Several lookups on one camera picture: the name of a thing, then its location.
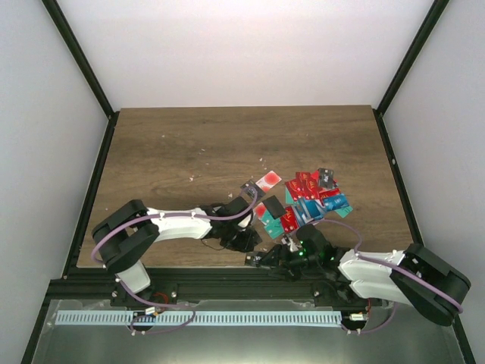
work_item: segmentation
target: blue card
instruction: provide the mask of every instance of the blue card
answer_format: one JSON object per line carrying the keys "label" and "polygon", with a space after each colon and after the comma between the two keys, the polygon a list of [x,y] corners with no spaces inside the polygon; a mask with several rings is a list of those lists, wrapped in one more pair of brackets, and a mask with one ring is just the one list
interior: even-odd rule
{"label": "blue card", "polygon": [[282,233],[285,232],[280,219],[274,220],[274,223],[266,225],[264,229],[266,230],[266,232],[268,233],[271,239],[276,239]]}
{"label": "blue card", "polygon": [[298,204],[300,204],[309,218],[321,220],[327,214],[325,208],[314,199],[299,199]]}
{"label": "blue card", "polygon": [[341,209],[335,210],[337,214],[340,215],[341,218],[345,218],[350,212],[352,212],[353,208],[351,206],[342,207]]}
{"label": "blue card", "polygon": [[347,201],[346,195],[341,193],[340,195],[324,199],[324,205],[327,211],[333,211],[343,207],[349,207],[349,202]]}

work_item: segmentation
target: cable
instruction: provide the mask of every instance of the cable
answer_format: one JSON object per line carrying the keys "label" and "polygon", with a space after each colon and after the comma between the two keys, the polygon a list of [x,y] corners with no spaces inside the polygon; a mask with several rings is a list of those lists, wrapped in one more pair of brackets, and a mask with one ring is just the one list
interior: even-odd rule
{"label": "cable", "polygon": [[367,302],[369,304],[369,306],[367,308],[367,319],[370,319],[371,318],[371,308],[372,308],[371,299],[367,298]]}
{"label": "cable", "polygon": [[397,311],[397,306],[398,306],[398,303],[394,302],[394,307],[393,307],[393,311],[391,312],[391,315],[387,318],[386,321],[384,321],[376,328],[372,328],[370,330],[365,330],[365,331],[352,331],[346,328],[344,324],[340,324],[340,326],[342,327],[342,330],[347,331],[347,334],[357,334],[357,335],[372,334],[373,332],[379,331],[381,328],[385,328],[393,320],[394,315],[396,314],[396,311]]}
{"label": "cable", "polygon": [[219,249],[218,249],[218,248],[214,248],[213,246],[210,246],[210,245],[208,245],[208,244],[204,243],[204,240],[203,240],[203,239],[201,239],[200,241],[201,241],[201,243],[202,243],[202,244],[204,244],[206,247],[211,248],[212,250],[215,250],[216,252],[226,249],[226,247],[225,247],[225,246],[223,246],[222,248],[219,248]]}
{"label": "cable", "polygon": [[[244,190],[253,190],[255,197],[252,200],[252,202],[249,204],[247,209],[241,211],[238,214],[235,214],[232,216],[208,216],[208,215],[193,214],[191,212],[168,212],[163,215],[163,218],[201,218],[205,220],[215,220],[215,221],[229,221],[229,220],[234,220],[236,218],[240,218],[241,216],[244,216],[245,214],[250,212],[254,207],[254,205],[256,204],[256,202],[258,201],[258,194],[254,187],[247,187]],[[96,254],[106,244],[106,242],[110,240],[114,235],[140,222],[143,222],[146,220],[152,220],[153,218],[160,218],[160,217],[161,217],[161,214],[142,216],[140,218],[134,218],[133,220],[129,220],[128,222],[125,222],[124,224],[121,224],[120,226],[116,227],[108,234],[106,234],[106,236],[103,237],[99,243],[96,244],[96,246],[91,252],[91,259],[97,263],[103,264],[103,261],[101,259],[96,258]]]}
{"label": "cable", "polygon": [[440,296],[445,301],[451,303],[454,307],[456,307],[456,309],[458,310],[459,313],[463,312],[463,306],[460,303],[458,303],[455,299],[453,299],[451,296],[447,295],[446,293],[442,292],[441,290],[435,288],[434,286],[427,283],[426,281],[423,281],[422,279],[420,279],[418,276],[414,275],[410,271],[406,271],[404,268],[401,268],[401,267],[399,267],[399,266],[397,266],[393,263],[389,263],[385,260],[374,259],[374,258],[370,258],[370,257],[367,257],[367,256],[363,256],[361,254],[361,252],[358,251],[358,248],[362,245],[362,235],[356,229],[354,229],[353,227],[351,227],[347,224],[344,224],[343,222],[336,221],[336,220],[327,220],[326,218],[324,218],[323,220],[320,220],[320,221],[321,222],[330,222],[332,224],[338,224],[338,225],[341,225],[345,228],[348,228],[350,231],[353,231],[358,237],[358,242],[357,242],[357,245],[355,245],[354,253],[355,253],[355,256],[357,256],[359,259],[365,260],[366,262],[384,265],[387,268],[391,268],[392,270],[397,271],[398,273],[401,273],[402,275],[405,275],[409,279],[412,279],[416,283],[420,284],[421,286],[423,286],[423,287],[427,288],[428,290],[430,290],[431,292],[435,293],[437,296]]}
{"label": "cable", "polygon": [[[133,291],[130,288],[128,288],[128,286],[123,281],[120,281],[120,284],[132,298],[134,298],[138,302],[143,303],[147,306],[161,307],[163,309],[186,309],[187,308],[187,305],[173,305],[173,304],[170,304],[170,303],[156,303],[156,302],[144,300],[142,297],[138,297],[136,294],[134,294]],[[173,328],[168,328],[166,330],[153,331],[153,332],[148,331],[148,332],[146,332],[146,334],[163,334],[163,333],[176,331],[180,328],[186,327],[190,322],[194,321],[195,318],[196,318],[196,311],[194,309],[192,309],[192,316],[187,321],[185,321],[184,323],[182,323],[178,326],[175,326]],[[134,320],[132,320],[132,322],[130,324],[130,329],[132,331],[132,334],[133,334],[133,332],[135,332],[135,329],[133,328],[133,324],[136,321],[137,321],[137,319],[134,319]]]}

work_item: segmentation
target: black metal frame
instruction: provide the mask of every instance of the black metal frame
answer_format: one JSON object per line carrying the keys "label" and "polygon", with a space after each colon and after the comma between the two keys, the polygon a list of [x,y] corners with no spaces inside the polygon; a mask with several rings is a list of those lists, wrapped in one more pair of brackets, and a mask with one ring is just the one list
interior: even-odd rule
{"label": "black metal frame", "polygon": [[[113,277],[107,275],[103,269],[78,268],[77,260],[79,258],[80,247],[83,242],[84,234],[86,233],[87,223],[89,216],[91,215],[92,206],[101,180],[111,140],[114,135],[119,111],[113,111],[113,108],[104,94],[83,50],[80,48],[80,45],[56,0],[42,0],[42,2],[51,15],[59,33],[64,38],[64,41],[76,60],[80,70],[83,72],[83,75],[95,94],[95,97],[99,101],[100,106],[106,113],[108,126],[105,131],[105,136],[83,203],[80,219],[64,267],[63,279],[51,281],[48,287],[47,294],[45,295],[38,319],[22,360],[22,363],[25,364],[31,362],[33,358],[51,300],[109,300],[111,299],[111,293],[115,289]],[[440,15],[443,13],[448,2],[449,0],[434,1],[381,103],[377,110],[374,110],[374,117],[399,191],[399,196],[408,221],[412,239],[414,242],[421,244],[423,243],[423,240],[399,171],[399,166],[396,162],[396,157],[393,153],[391,142],[387,135],[383,115],[389,108],[391,101],[397,94],[399,87],[411,69],[411,66],[419,55],[420,50],[423,48],[423,45],[431,34],[437,21],[440,19]],[[314,299],[312,293],[314,291],[315,280],[303,279],[289,284],[279,281],[276,278],[268,277],[267,272],[262,270],[252,270],[247,268],[150,268],[149,274],[155,280],[163,277],[164,281],[176,284],[177,298],[181,300]],[[336,307],[336,309],[341,310],[353,308],[352,305]],[[459,317],[455,319],[453,328],[466,363],[475,363],[473,353],[471,352],[470,345]]]}

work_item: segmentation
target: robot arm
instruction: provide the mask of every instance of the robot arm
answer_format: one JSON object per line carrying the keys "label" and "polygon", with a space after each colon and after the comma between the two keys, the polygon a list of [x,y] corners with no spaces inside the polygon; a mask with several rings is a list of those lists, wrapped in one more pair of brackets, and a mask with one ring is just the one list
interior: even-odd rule
{"label": "robot arm", "polygon": [[404,303],[430,321],[449,326],[470,290],[462,273],[420,244],[391,253],[357,253],[333,246],[312,224],[298,229],[296,237],[297,250],[294,244],[276,246],[261,258],[261,265],[274,267],[289,280],[318,267],[344,300],[355,295]]}
{"label": "robot arm", "polygon": [[[228,204],[200,206],[187,211],[146,208],[132,200],[92,231],[108,272],[133,293],[142,293],[151,281],[140,258],[156,241],[191,237],[216,238],[221,246],[251,252],[261,242],[251,228],[251,206],[236,197]],[[128,234],[129,225],[134,233]],[[256,266],[288,281],[299,279],[307,268],[320,268],[346,301],[352,297],[379,298],[413,305],[438,325],[451,325],[470,289],[470,281],[424,246],[412,244],[406,251],[358,253],[333,246],[313,224],[296,232],[298,241],[285,235],[283,242],[259,256]]]}
{"label": "robot arm", "polygon": [[[165,211],[146,208],[135,199],[98,224],[92,237],[109,273],[116,275],[134,293],[150,286],[151,281],[140,258],[155,242],[189,237],[192,239],[217,238],[221,246],[240,252],[252,251],[261,239],[250,228],[252,211],[238,218],[222,220],[244,212],[249,204],[236,197],[227,204],[201,206],[186,211]],[[138,218],[131,225],[133,233],[119,227]]]}

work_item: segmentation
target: teal card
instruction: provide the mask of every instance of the teal card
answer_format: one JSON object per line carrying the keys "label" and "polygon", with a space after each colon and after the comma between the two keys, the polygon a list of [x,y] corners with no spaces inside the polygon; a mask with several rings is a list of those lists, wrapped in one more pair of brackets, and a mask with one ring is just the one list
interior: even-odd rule
{"label": "teal card", "polygon": [[274,223],[266,225],[264,229],[271,239],[276,239],[282,233],[284,233],[283,225],[281,224],[280,219],[274,220]]}
{"label": "teal card", "polygon": [[342,207],[341,209],[335,210],[335,212],[339,214],[341,218],[345,218],[350,212],[352,212],[352,210],[353,208],[351,206],[347,206],[347,207]]}

